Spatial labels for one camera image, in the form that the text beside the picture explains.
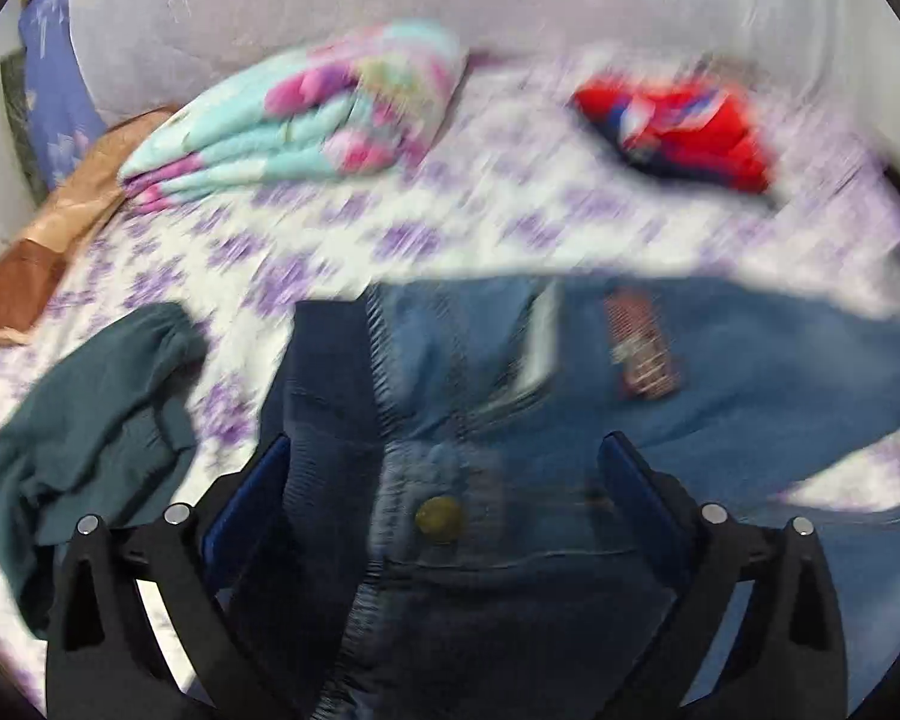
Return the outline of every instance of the folded green garment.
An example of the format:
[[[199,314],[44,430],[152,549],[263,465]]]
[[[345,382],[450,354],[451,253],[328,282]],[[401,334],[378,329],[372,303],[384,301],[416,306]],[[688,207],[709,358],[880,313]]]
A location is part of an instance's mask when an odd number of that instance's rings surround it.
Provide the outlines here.
[[[144,306],[58,362],[0,429],[0,567],[34,635],[77,519],[140,525],[170,503],[197,448],[185,388],[206,350],[178,304]]]

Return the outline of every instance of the brass button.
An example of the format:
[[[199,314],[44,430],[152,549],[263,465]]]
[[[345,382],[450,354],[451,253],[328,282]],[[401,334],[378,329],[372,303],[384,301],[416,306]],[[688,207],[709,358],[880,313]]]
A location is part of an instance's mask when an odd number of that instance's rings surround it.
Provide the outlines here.
[[[437,495],[420,504],[413,522],[433,543],[449,544],[463,532],[463,507],[451,495]]]

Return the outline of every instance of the blue denim jeans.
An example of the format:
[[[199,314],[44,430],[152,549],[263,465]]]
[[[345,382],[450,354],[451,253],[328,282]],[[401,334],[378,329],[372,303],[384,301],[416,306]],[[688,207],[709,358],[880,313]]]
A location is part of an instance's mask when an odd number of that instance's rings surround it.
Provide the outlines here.
[[[624,386],[604,301],[625,287],[653,300],[682,382],[665,399]],[[607,433],[761,521],[900,425],[900,324],[708,278],[376,285],[300,304],[288,361],[286,519],[231,610],[320,718],[597,712],[674,600],[604,481]],[[435,499],[437,533],[418,518]],[[852,552],[831,519],[824,547]]]

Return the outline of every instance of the white bed sheet with purple flowers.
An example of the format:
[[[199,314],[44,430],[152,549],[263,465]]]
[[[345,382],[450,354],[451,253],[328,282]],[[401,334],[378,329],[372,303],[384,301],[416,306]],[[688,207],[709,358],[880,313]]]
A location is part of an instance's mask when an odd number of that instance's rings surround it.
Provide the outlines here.
[[[564,107],[607,66],[672,76],[682,58],[594,47],[556,61],[483,69],[413,173],[228,191],[141,218],[118,215],[67,274],[32,346],[0,350],[0,425],[34,381],[109,322],[179,300],[210,353],[190,399],[199,453],[178,493],[193,502],[254,447],[256,413],[292,327],[293,303],[355,296],[374,279],[519,269],[708,271],[887,314],[900,202],[847,121],[767,92],[755,104],[778,152],[771,212],[708,188],[662,189],[620,166]],[[790,497],[839,509],[900,503],[900,431]],[[192,674],[166,612],[144,587],[180,683]],[[45,645],[26,631],[0,572],[0,658],[43,707]]]

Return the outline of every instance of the silver bolt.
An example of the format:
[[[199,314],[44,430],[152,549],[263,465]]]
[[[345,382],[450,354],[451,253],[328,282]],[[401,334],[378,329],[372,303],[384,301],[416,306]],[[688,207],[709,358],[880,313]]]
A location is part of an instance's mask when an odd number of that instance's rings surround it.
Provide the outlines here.
[[[185,503],[172,503],[167,507],[165,512],[163,512],[163,518],[170,523],[170,525],[179,525],[181,522],[186,522],[187,517],[190,516],[190,507]]]
[[[703,519],[706,519],[712,525],[721,525],[727,522],[727,510],[719,503],[706,504],[700,509],[700,513],[703,515]]]
[[[809,536],[813,533],[813,523],[806,517],[794,517],[794,531],[801,536]]]
[[[96,516],[96,514],[84,514],[77,521],[77,532],[83,533],[84,536],[89,533],[93,533],[96,531],[97,526],[100,525],[100,518]]]

